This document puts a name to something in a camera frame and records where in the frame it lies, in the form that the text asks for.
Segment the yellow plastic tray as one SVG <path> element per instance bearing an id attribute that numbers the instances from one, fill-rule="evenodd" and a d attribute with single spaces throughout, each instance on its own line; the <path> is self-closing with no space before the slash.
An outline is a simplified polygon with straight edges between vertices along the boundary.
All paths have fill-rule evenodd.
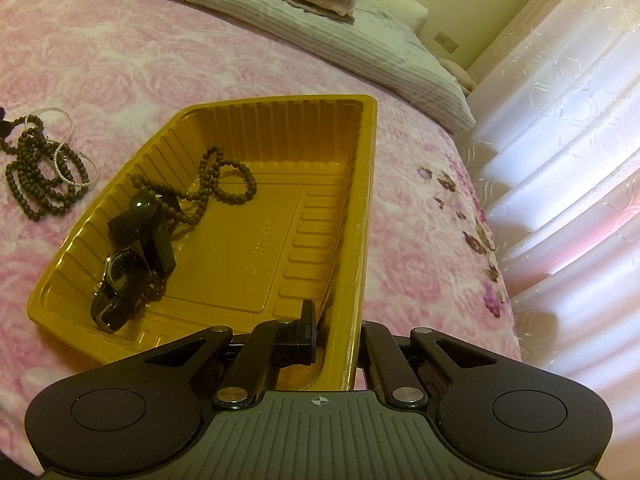
<path id="1" fill-rule="evenodd" d="M 376 112 L 370 96 L 270 96 L 193 105 L 146 142 L 77 221 L 29 297 L 32 322 L 103 363 L 213 325 L 247 333 L 297 318 L 305 300 L 319 325 L 314 364 L 284 370 L 285 390 L 347 390 L 357 362 Z M 256 183 L 248 203 L 211 202 L 197 226 L 172 236 L 165 295 L 114 334 L 90 315 L 107 223 L 142 174 L 183 191 L 198 186 L 205 151 L 219 145 Z"/>

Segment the black jewelry stand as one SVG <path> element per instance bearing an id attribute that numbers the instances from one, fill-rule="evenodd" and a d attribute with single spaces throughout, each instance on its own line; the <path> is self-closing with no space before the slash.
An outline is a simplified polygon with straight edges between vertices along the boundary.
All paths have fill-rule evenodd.
<path id="1" fill-rule="evenodd" d="M 107 227 L 116 247 L 138 243 L 149 268 L 161 278 L 175 269 L 166 214 L 151 193 L 132 196 L 128 209 L 107 222 Z"/>

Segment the silver rhinestone bangle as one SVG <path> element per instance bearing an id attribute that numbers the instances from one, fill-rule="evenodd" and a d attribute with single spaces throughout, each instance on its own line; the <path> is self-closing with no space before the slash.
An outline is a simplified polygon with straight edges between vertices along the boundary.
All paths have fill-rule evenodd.
<path id="1" fill-rule="evenodd" d="M 51 162 L 56 176 L 73 188 L 91 188 L 99 177 L 98 166 L 87 155 L 64 142 L 53 142 Z"/>

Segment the white sheer curtain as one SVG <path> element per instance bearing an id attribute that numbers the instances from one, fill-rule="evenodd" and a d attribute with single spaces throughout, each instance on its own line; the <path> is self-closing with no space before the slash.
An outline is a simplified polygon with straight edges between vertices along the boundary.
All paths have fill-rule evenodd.
<path id="1" fill-rule="evenodd" d="M 471 67 L 460 150 L 523 359 L 602 396 L 639 474 L 639 0 L 530 0 Z"/>

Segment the grey ribbed quilt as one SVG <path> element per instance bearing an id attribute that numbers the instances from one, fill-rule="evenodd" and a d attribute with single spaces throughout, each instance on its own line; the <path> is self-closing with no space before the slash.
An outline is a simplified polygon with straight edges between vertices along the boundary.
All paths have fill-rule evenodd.
<path id="1" fill-rule="evenodd" d="M 282 0 L 175 0 L 227 15 L 396 93 L 455 136 L 476 124 L 458 84 L 409 26 L 372 0 L 340 22 Z"/>

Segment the beige bundle beside bed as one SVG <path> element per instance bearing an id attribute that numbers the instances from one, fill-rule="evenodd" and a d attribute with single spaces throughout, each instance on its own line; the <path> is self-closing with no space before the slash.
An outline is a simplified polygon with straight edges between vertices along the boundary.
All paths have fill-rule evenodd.
<path id="1" fill-rule="evenodd" d="M 456 62 L 447 60 L 446 58 L 440 58 L 438 62 L 448 73 L 450 73 L 451 76 L 454 77 L 466 96 L 468 96 L 477 87 L 477 83 L 469 73 Z"/>

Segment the pink floral fleece blanket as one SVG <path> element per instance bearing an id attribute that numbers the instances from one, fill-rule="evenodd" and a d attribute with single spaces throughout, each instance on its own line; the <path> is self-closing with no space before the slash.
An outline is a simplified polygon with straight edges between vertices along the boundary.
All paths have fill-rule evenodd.
<path id="1" fill-rule="evenodd" d="M 1 103 L 41 110 L 108 181 L 183 107 L 356 93 L 378 102 L 363 315 L 521 355 L 492 235 L 449 134 L 390 92 L 256 29 L 169 0 L 1 0 Z"/>

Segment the white pillow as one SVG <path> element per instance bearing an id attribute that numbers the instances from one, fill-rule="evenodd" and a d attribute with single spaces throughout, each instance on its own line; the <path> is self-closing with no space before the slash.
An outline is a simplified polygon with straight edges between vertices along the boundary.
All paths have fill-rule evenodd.
<path id="1" fill-rule="evenodd" d="M 428 10 L 416 0 L 372 0 L 382 9 L 393 14 L 416 34 L 426 21 Z"/>

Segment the wall power outlet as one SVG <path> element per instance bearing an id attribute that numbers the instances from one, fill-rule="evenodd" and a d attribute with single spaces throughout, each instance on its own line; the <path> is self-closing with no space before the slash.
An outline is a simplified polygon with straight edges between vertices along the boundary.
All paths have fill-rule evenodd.
<path id="1" fill-rule="evenodd" d="M 434 37 L 434 41 L 448 53 L 454 53 L 454 51 L 459 47 L 457 41 L 454 41 L 444 32 L 438 32 Z"/>

